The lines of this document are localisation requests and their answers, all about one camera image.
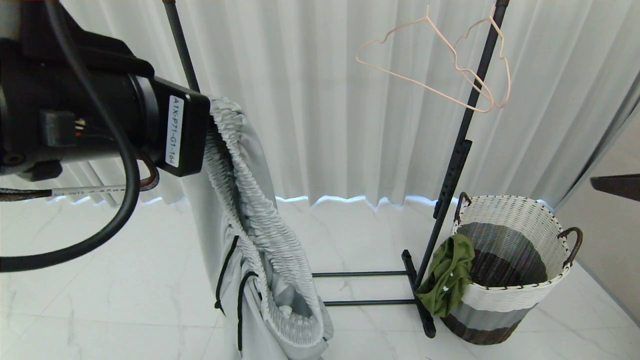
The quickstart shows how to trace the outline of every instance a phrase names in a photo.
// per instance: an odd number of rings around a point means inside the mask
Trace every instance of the white marble floor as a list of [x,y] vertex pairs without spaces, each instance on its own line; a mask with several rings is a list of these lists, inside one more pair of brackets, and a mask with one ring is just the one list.
[[[417,263],[433,225],[433,208],[416,200],[377,210],[364,201],[279,206],[316,272],[402,270],[401,251],[409,249]],[[4,256],[69,245],[113,214],[67,200],[3,203],[0,211]],[[592,241],[588,234],[585,241]],[[47,270],[3,274],[0,281],[5,360],[219,359],[227,346],[186,201],[140,206],[95,252]],[[324,300],[410,296],[403,277],[316,283]],[[439,320],[436,338],[428,339],[413,306],[330,313],[335,337],[328,360],[640,359],[640,329],[579,265],[507,342],[490,347],[461,341]]]

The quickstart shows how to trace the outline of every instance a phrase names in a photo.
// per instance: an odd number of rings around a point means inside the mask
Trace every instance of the curtain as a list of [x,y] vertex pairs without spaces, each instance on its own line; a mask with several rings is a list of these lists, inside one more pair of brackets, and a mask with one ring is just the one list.
[[[264,146],[276,195],[365,195],[402,203],[436,199],[464,108],[355,61],[360,45],[422,17],[456,40],[490,13],[484,1],[178,1],[201,91],[238,102]],[[158,76],[186,86],[163,4],[158,0],[63,4],[82,27],[122,39]],[[602,147],[640,71],[640,3],[512,1],[502,25],[511,67],[504,109],[476,113],[458,191],[514,194],[554,206]],[[475,69],[488,25],[458,46]],[[463,102],[471,86],[428,24],[397,31],[362,58]],[[493,55],[487,85],[501,99],[504,65]],[[480,101],[479,107],[486,107]],[[163,173],[143,201],[183,196]],[[55,183],[122,183],[119,160],[65,167]],[[118,195],[107,199],[119,201]]]

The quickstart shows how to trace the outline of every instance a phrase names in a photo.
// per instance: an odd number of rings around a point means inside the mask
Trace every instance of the wire hanger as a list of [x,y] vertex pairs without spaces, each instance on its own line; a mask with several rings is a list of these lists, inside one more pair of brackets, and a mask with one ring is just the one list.
[[[504,34],[502,34],[502,31],[501,31],[501,30],[500,30],[500,28],[498,27],[498,24],[496,24],[496,23],[495,23],[495,21],[493,20],[493,13],[494,13],[494,11],[495,11],[495,5],[492,7],[492,9],[491,9],[491,14],[490,14],[488,17],[486,17],[486,18],[484,18],[484,19],[482,19],[482,20],[479,20],[479,21],[477,21],[475,24],[471,25],[471,27],[469,27],[469,29],[467,30],[467,33],[465,33],[464,35],[462,35],[461,37],[459,37],[459,38],[456,40],[456,42],[454,43],[454,45],[451,45],[451,43],[450,43],[450,42],[449,42],[449,41],[444,37],[444,35],[440,32],[440,30],[438,29],[438,27],[433,23],[433,21],[432,21],[432,20],[431,20],[431,18],[429,17],[429,5],[427,5],[427,10],[426,10],[426,16],[425,16],[425,17],[420,18],[420,19],[417,19],[417,20],[414,20],[414,21],[407,22],[407,23],[405,23],[405,24],[402,24],[402,25],[400,25],[400,26],[395,27],[394,29],[391,29],[391,30],[390,30],[390,31],[385,35],[385,38],[384,38],[383,40],[380,40],[380,39],[373,39],[373,40],[370,40],[370,41],[368,41],[368,42],[366,42],[366,43],[362,44],[362,45],[358,48],[358,51],[356,52],[356,61],[357,61],[357,62],[359,62],[359,63],[361,63],[361,64],[363,64],[363,65],[366,65],[366,66],[368,66],[368,67],[372,67],[372,68],[374,68],[374,69],[376,69],[376,70],[379,70],[379,71],[382,71],[382,72],[386,72],[386,73],[387,73],[387,74],[389,74],[389,75],[393,75],[393,76],[396,76],[396,77],[398,77],[398,78],[401,78],[401,79],[404,79],[404,80],[411,81],[412,83],[418,84],[418,85],[420,85],[420,86],[424,87],[424,88],[425,88],[425,89],[427,89],[427,90],[430,90],[430,91],[432,91],[432,92],[434,92],[434,93],[436,93],[436,94],[438,94],[438,95],[440,95],[440,96],[442,96],[442,97],[445,97],[446,99],[449,99],[449,100],[451,100],[451,101],[453,101],[453,102],[455,102],[455,103],[457,103],[457,104],[460,104],[460,105],[462,105],[462,106],[464,106],[464,107],[466,107],[466,108],[468,108],[468,109],[471,109],[471,110],[477,111],[477,112],[479,112],[479,113],[488,113],[488,112],[489,112],[489,111],[491,111],[494,107],[496,107],[496,108],[503,108],[503,107],[505,107],[505,105],[506,105],[506,104],[507,104],[507,102],[509,101],[509,96],[510,96],[510,94],[511,94],[511,74],[510,74],[510,72],[509,72],[509,62],[507,61],[507,58],[502,54],[502,50],[503,50],[503,48],[504,48]],[[457,99],[455,99],[455,98],[453,98],[453,97],[451,97],[451,96],[449,96],[449,95],[447,95],[447,94],[444,94],[444,93],[442,93],[442,92],[440,92],[440,91],[438,91],[438,90],[436,90],[436,89],[434,89],[434,88],[432,88],[432,87],[430,87],[430,86],[428,86],[428,85],[426,85],[426,84],[423,84],[423,83],[421,83],[420,81],[417,81],[417,80],[414,80],[414,79],[411,79],[411,78],[407,78],[407,77],[402,76],[402,75],[400,75],[400,74],[396,74],[395,72],[391,72],[391,71],[389,71],[389,70],[387,70],[387,69],[383,69],[383,68],[381,68],[381,67],[379,67],[379,66],[377,66],[377,65],[373,65],[373,64],[371,64],[371,63],[367,63],[367,62],[362,61],[362,60],[360,59],[360,51],[362,51],[362,49],[364,49],[365,47],[367,47],[369,44],[371,44],[371,43],[373,43],[373,42],[377,42],[377,43],[379,43],[379,44],[384,44],[384,43],[387,41],[387,39],[389,38],[389,35],[391,35],[391,34],[392,34],[393,32],[395,32],[396,30],[399,30],[399,29],[402,29],[402,28],[405,28],[405,27],[407,27],[407,26],[411,26],[411,25],[414,25],[414,24],[417,24],[417,23],[419,23],[419,22],[423,22],[423,21],[428,22],[428,23],[431,25],[431,27],[433,28],[433,30],[436,32],[436,34],[440,37],[440,39],[441,39],[441,40],[442,40],[442,41],[447,45],[447,47],[449,47],[449,49],[451,50],[451,54],[452,54],[452,56],[451,56],[451,58],[452,58],[452,59],[451,59],[451,60],[453,60],[453,64],[454,64],[454,66],[456,67],[456,70],[457,70],[460,74],[462,74],[462,76],[463,76],[463,77],[464,77],[464,78],[465,78],[465,79],[466,79],[466,80],[471,84],[471,86],[473,86],[473,87],[474,87],[474,88],[475,88],[475,89],[476,89],[476,90],[477,90],[477,91],[478,91],[478,92],[479,92],[479,93],[480,93],[480,94],[481,94],[485,99],[489,100],[489,102],[491,103],[491,105],[489,106],[489,108],[487,108],[487,109],[479,109],[479,108],[476,108],[476,107],[474,107],[474,106],[471,106],[471,105],[465,104],[464,102],[461,102],[461,101],[459,101],[459,100],[457,100]],[[496,104],[495,99],[493,98],[493,94],[492,94],[491,90],[486,86],[486,84],[484,83],[484,81],[483,81],[482,79],[480,79],[480,77],[476,74],[476,72],[475,72],[475,71],[473,71],[473,70],[471,70],[471,69],[468,69],[468,68],[461,68],[461,67],[459,67],[459,66],[458,66],[458,53],[456,52],[456,46],[458,45],[458,42],[460,42],[460,40],[462,40],[462,39],[466,39],[466,38],[469,36],[469,33],[471,32],[471,30],[472,30],[474,27],[476,27],[476,26],[478,26],[478,25],[482,24],[482,23],[483,23],[483,22],[485,22],[485,21],[488,21],[488,22],[490,22],[490,23],[491,23],[491,25],[493,26],[493,28],[494,28],[494,29],[496,30],[496,32],[498,33],[498,36],[500,37],[500,54],[499,54],[499,58],[500,58],[501,60],[503,60],[503,61],[504,61],[504,66],[505,66],[505,68],[506,68],[506,72],[507,72],[507,94],[506,94],[506,95],[505,95],[505,97],[504,97],[504,101],[503,101],[502,103],[500,103],[500,104]],[[472,75],[472,77],[473,77],[475,80],[477,80],[477,81],[478,81],[478,83],[480,84],[480,86],[481,86],[482,88],[478,88],[478,86],[476,86],[476,84],[475,84],[475,83],[471,80],[471,78],[468,76],[469,74],[470,74],[470,75]]]

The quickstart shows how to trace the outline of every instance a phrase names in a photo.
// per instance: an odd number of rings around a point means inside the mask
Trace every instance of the olive green cloth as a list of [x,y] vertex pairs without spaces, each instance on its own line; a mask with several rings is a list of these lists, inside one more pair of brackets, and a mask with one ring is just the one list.
[[471,240],[462,234],[450,236],[433,254],[427,279],[416,296],[431,315],[445,317],[462,299],[471,284],[471,261],[475,256]]

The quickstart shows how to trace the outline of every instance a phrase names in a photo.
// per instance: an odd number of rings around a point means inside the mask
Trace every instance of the garment rack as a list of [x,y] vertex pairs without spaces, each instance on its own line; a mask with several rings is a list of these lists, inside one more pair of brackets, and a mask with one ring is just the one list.
[[[182,32],[182,25],[180,24],[180,18],[176,9],[175,0],[163,0],[163,3],[166,10],[167,18],[169,20],[169,25],[171,26],[173,40],[178,50],[180,61],[182,62],[182,68],[184,69],[184,73],[187,77],[189,87],[192,90],[200,91],[193,64],[191,62],[191,57],[189,56],[189,50],[184,38],[184,33]],[[509,0],[497,0],[495,3],[493,20],[495,21],[496,25],[498,25],[498,28],[502,26],[502,20],[504,19],[504,14],[507,10],[508,4]],[[480,57],[480,62],[478,64],[478,70],[476,72],[478,77],[483,81],[489,68],[489,64],[491,62],[491,58],[493,56],[493,51],[495,49],[495,44],[497,43],[497,41],[498,33],[492,26],[489,29],[489,34],[487,34],[482,56]],[[478,80],[475,80],[474,84],[478,89],[482,88],[482,85],[480,85]],[[469,106],[475,107],[477,105],[479,96],[479,91],[475,88],[472,88],[467,104]],[[447,215],[447,211],[449,210],[449,205],[451,204],[451,201],[454,197],[454,192],[456,191],[456,187],[458,185],[458,181],[460,180],[460,174],[462,173],[462,170],[465,166],[469,150],[471,150],[472,142],[471,140],[466,139],[466,137],[473,115],[474,111],[467,108],[465,109],[465,113],[462,116],[462,123],[460,124],[460,129],[458,130],[458,137],[456,138],[456,142],[453,146],[451,157],[449,158],[449,166],[447,167],[447,172],[445,174],[444,180],[442,181],[442,187],[440,189],[440,195],[438,196],[438,202],[436,203],[435,210],[433,212],[433,218],[436,220],[436,222],[431,231],[431,236],[429,237],[429,242],[427,244],[426,250],[424,251],[424,255],[422,257],[422,261],[420,262],[418,271],[416,271],[415,267],[413,266],[413,261],[409,250],[405,249],[401,254],[404,263],[404,270],[367,272],[316,272],[313,273],[314,277],[407,276],[411,289],[413,292],[415,292],[418,286],[420,286],[422,278],[424,277],[424,274],[427,270],[427,265],[429,264],[429,260],[431,259],[433,249],[435,248],[436,241],[438,239],[438,236],[440,235],[440,231],[442,230],[442,225],[444,224],[444,219]],[[429,311],[427,311],[427,309],[422,306],[422,303],[415,295],[412,299],[342,300],[326,301],[324,302],[324,304],[325,306],[415,304],[418,309],[418,314],[420,315],[424,334],[429,338],[434,338],[436,335],[433,317],[431,316],[431,314],[429,314]]]

